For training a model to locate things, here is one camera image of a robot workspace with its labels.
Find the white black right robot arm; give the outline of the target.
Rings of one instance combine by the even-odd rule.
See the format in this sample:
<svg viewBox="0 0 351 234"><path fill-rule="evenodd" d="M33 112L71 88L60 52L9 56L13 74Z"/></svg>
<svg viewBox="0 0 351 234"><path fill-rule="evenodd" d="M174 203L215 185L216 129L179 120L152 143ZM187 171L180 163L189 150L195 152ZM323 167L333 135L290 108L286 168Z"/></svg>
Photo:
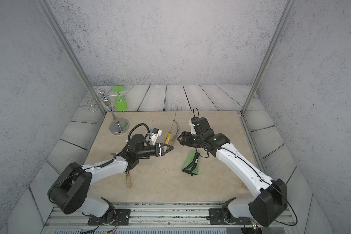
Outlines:
<svg viewBox="0 0 351 234"><path fill-rule="evenodd" d="M250 163L222 133L209 138L202 134L182 132L178 142L183 146L201 148L226 164L246 185L253 199L232 198L222 206L222 216L228 224L238 218L253 218L269 227L287 209L287 185L273 180Z"/></svg>

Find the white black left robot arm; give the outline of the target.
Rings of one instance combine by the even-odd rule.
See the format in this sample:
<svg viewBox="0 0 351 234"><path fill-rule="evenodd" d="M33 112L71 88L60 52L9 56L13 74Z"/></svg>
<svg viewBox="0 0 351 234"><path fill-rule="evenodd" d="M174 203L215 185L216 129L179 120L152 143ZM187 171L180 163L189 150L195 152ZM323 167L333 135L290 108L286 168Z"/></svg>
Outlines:
<svg viewBox="0 0 351 234"><path fill-rule="evenodd" d="M126 173L137 166L141 159L162 157L173 148L165 143L151 145L145 140L144 135L135 134L126 141L123 150L111 160L85 165L70 163L48 190L48 198L64 214L78 211L103 217L113 210L113 205L103 198L89 196L88 192L92 184L112 175Z"/></svg>

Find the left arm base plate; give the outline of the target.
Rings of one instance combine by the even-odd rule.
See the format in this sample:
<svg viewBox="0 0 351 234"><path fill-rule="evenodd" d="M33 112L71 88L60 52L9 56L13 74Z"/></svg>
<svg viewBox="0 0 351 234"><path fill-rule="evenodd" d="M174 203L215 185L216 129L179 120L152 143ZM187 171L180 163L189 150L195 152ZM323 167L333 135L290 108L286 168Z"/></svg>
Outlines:
<svg viewBox="0 0 351 234"><path fill-rule="evenodd" d="M88 226L127 226L129 225L131 209L115 209L108 210L103 217L96 217L91 215L88 219Z"/></svg>

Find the sickle with wooden handle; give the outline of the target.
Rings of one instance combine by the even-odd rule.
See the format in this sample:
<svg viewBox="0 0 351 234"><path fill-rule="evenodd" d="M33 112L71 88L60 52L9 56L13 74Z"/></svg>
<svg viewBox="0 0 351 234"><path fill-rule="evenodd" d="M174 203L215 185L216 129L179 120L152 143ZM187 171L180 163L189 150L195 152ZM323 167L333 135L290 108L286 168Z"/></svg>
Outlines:
<svg viewBox="0 0 351 234"><path fill-rule="evenodd" d="M169 145L173 145L174 142L177 140L177 137L180 132L180 125L176 120L173 120L173 123L176 124L176 133L172 135L172 138L169 140Z"/></svg>

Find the green fluffy rag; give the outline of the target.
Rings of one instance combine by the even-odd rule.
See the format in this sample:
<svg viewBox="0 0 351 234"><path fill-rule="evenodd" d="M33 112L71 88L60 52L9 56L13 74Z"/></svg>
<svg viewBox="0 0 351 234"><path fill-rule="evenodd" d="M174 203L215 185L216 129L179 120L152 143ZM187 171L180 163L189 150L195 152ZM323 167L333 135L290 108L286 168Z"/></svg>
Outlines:
<svg viewBox="0 0 351 234"><path fill-rule="evenodd" d="M187 173L191 176L198 175L199 174L199 167L198 167L199 157L200 157L200 153L198 153L196 150L190 151L182 167L182 172Z"/></svg>

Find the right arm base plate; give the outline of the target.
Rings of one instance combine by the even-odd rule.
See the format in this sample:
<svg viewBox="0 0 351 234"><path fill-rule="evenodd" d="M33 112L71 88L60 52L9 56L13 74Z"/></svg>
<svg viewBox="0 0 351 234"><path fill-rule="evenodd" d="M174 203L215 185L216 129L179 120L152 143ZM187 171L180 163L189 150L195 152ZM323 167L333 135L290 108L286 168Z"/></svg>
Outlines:
<svg viewBox="0 0 351 234"><path fill-rule="evenodd" d="M211 225L248 225L251 223L248 217L235 218L228 213L227 209L211 208L206 219Z"/></svg>

